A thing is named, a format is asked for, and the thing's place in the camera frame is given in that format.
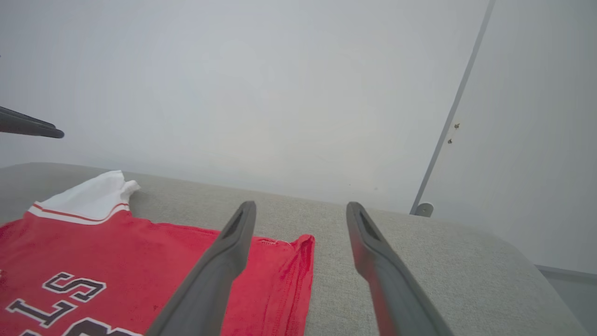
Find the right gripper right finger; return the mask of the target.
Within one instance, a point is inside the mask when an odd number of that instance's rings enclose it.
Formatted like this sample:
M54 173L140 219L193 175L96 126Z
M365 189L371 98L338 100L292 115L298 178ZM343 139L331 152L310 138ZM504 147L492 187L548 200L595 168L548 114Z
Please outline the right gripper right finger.
M347 204L346 223L354 266L369 285L379 334L452 336L444 318L362 204Z

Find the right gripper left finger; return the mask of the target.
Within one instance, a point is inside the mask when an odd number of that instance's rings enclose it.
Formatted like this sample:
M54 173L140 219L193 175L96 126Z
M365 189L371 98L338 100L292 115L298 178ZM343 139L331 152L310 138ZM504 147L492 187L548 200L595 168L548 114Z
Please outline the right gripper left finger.
M256 223L243 202L147 330L147 336L219 336L232 284L245 270Z

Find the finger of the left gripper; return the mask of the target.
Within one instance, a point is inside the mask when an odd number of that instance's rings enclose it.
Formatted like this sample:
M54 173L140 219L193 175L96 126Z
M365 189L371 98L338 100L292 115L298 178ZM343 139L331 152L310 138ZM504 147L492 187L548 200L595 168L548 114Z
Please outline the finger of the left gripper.
M29 123L36 123L36 124L41 124L47 127L51 127L51 128L55 128L56 126L54 124L51 123L47 123L45 121L42 121L40 119L36 119L27 115L24 115L23 113L19 113L19 112L15 112L11 109L8 108L4 108L4 107L0 107L0 112L2 116L9 116L9 117L13 117L13 118L17 118L17 119L21 119L24 121L27 121Z
M32 118L27 119L6 113L0 115L0 132L54 139L64 138L64 132L58 130L53 124L33 121Z

